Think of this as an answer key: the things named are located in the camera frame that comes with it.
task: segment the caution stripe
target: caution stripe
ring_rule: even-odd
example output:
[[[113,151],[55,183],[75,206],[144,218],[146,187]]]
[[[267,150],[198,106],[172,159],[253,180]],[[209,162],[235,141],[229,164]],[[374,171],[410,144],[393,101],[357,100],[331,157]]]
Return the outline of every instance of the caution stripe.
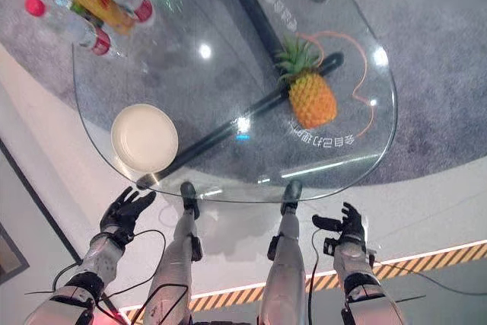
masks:
[[[472,243],[463,245],[452,250],[439,250],[435,253],[426,253],[413,258],[403,260],[390,260],[385,264],[376,263],[373,272],[379,280],[391,279],[397,276],[405,276],[410,273],[426,272],[433,269],[444,268],[445,266],[455,266],[459,263],[467,263],[487,257],[487,241],[482,243]],[[306,291],[310,290],[310,279],[306,280]],[[313,283],[313,291],[322,291],[339,287],[339,279],[336,273],[316,275]],[[254,288],[245,288],[232,292],[222,292],[216,295],[209,295],[194,298],[189,303],[192,312],[208,311],[220,307],[233,306],[235,304],[249,304],[261,301],[264,286],[258,285]],[[126,312],[126,316],[131,320],[137,310]],[[142,324],[143,314],[136,324]]]

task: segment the glass tabletop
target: glass tabletop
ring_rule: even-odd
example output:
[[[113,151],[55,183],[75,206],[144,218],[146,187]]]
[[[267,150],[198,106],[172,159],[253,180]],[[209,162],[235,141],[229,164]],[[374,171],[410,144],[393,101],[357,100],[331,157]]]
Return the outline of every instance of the glass tabletop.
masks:
[[[151,26],[114,37],[121,56],[73,49],[84,127],[139,187],[180,196],[188,180],[204,199],[279,202],[289,181],[300,180],[301,200],[317,199],[357,183],[382,159],[396,128],[396,92],[387,54],[354,0],[152,1]],[[279,81],[284,39],[307,41],[319,56],[315,72],[336,100],[331,122],[305,129],[296,117],[307,100]],[[179,148],[168,168],[145,174],[116,155],[110,130],[133,104],[173,121]]]

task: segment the plate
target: plate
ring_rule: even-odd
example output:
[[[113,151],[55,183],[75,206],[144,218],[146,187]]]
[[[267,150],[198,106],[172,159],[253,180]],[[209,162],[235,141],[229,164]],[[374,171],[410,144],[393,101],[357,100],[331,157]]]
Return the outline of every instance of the plate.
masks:
[[[176,157],[176,127],[166,113],[150,104],[124,108],[113,121],[111,136],[119,159],[142,173],[163,170]]]

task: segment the white floor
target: white floor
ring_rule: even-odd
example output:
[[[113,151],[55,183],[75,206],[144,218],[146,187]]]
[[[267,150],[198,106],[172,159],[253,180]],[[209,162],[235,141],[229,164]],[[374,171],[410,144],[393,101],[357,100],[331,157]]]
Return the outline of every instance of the white floor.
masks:
[[[3,47],[0,137],[82,255],[104,210],[130,182],[99,156],[77,112],[45,91]],[[314,262],[311,216],[340,217],[343,200],[367,216],[369,244],[378,250],[378,259],[485,239],[486,176],[487,158],[483,158],[430,177],[352,187],[328,199],[301,204],[301,248],[308,272]],[[180,204],[178,198],[159,195],[142,214],[137,229],[159,228],[170,240],[182,211]],[[205,257],[193,266],[193,294],[264,282],[271,264],[266,251],[279,219],[277,205],[203,203],[198,227]],[[323,235],[317,238],[320,247]],[[161,240],[155,236],[140,237],[131,244],[108,292],[149,277],[160,251]],[[331,262],[322,260],[319,270],[328,269]],[[139,288],[114,302],[139,304],[147,291],[148,287]]]

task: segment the red bottle cap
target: red bottle cap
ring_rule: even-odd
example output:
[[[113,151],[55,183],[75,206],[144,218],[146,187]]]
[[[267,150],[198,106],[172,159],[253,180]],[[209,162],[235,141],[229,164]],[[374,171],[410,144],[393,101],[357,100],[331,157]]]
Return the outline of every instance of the red bottle cap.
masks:
[[[25,10],[34,17],[41,17],[46,13],[46,5],[42,0],[25,0]]]

